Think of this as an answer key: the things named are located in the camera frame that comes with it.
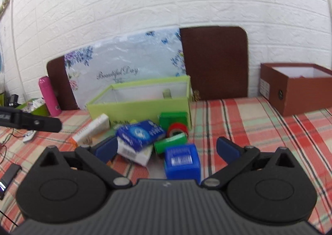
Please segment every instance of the blue box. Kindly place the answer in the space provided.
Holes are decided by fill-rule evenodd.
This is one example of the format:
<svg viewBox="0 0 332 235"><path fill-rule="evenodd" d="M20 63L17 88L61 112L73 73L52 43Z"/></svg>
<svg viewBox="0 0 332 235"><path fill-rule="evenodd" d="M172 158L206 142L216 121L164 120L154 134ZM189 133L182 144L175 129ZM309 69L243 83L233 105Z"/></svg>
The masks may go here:
<svg viewBox="0 0 332 235"><path fill-rule="evenodd" d="M117 137L108 137L95 146L92 146L90 152L107 164L117 154Z"/></svg>
<svg viewBox="0 0 332 235"><path fill-rule="evenodd" d="M194 179L200 184L200 158L195 144L167 148L165 173L169 180Z"/></svg>
<svg viewBox="0 0 332 235"><path fill-rule="evenodd" d="M155 141L163 139L166 136L166 132L154 122L146 120L120 127L117 130L117 136L136 152L139 152Z"/></svg>

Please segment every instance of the red tape roll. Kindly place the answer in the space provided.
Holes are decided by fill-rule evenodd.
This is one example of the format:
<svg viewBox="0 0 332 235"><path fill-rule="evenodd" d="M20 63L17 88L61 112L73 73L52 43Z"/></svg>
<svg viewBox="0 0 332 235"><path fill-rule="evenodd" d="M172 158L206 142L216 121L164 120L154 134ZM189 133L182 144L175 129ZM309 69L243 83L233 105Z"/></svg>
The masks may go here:
<svg viewBox="0 0 332 235"><path fill-rule="evenodd" d="M188 127L183 123L173 123L167 130L167 137L170 138L180 133L185 133L188 137Z"/></svg>

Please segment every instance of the plaid tablecloth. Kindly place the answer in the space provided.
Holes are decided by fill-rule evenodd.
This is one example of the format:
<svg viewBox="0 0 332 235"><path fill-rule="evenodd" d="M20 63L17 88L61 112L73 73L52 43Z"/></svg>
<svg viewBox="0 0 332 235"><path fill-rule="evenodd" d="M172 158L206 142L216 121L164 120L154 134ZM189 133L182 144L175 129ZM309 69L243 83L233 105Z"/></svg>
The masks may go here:
<svg viewBox="0 0 332 235"><path fill-rule="evenodd" d="M225 136L244 147L253 145L263 152L273 152L279 146L288 147L313 182L318 193L316 207L309 219L317 229L326 233L332 227L332 108L283 118L263 98L240 98L192 103L193 129L189 141L195 143L201 162L202 178L222 169L226 163L217 155L215 144ZM73 150L70 136L90 121L87 112L64 111L60 133L36 134L34 140L23 144L12 137L7 143L6 159L0 165L0 176L17 163L22 172L0 201L0 209L17 224L23 217L15 202L15 193L34 161L48 145L57 145L61 151ZM0 140L11 130L1 127ZM4 149L0 151L0 160ZM129 163L116 156L111 167L128 176L134 183L138 178L149 177L146 168ZM5 217L1 225L13 230L14 225Z"/></svg>

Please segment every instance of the dark brown panel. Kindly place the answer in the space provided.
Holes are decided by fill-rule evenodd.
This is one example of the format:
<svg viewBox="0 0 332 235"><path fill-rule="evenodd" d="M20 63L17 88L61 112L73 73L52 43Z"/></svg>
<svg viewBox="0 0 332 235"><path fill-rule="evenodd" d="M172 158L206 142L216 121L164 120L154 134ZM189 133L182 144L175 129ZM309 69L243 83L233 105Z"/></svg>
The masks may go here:
<svg viewBox="0 0 332 235"><path fill-rule="evenodd" d="M49 61L46 68L60 108L62 110L78 109L64 67L64 56Z"/></svg>
<svg viewBox="0 0 332 235"><path fill-rule="evenodd" d="M186 72L202 100L248 96L248 43L241 27L180 29Z"/></svg>

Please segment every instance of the pink water bottle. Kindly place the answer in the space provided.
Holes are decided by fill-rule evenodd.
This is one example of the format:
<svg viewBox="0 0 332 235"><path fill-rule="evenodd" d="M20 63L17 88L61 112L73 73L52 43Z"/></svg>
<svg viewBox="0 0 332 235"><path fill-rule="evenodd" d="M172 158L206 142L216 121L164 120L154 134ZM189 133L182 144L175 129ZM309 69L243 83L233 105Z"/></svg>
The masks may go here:
<svg viewBox="0 0 332 235"><path fill-rule="evenodd" d="M58 116L61 113L61 109L58 100L55 97L51 81L48 76L41 77L38 82L41 94L45 100L46 106L49 109L49 113L52 117Z"/></svg>

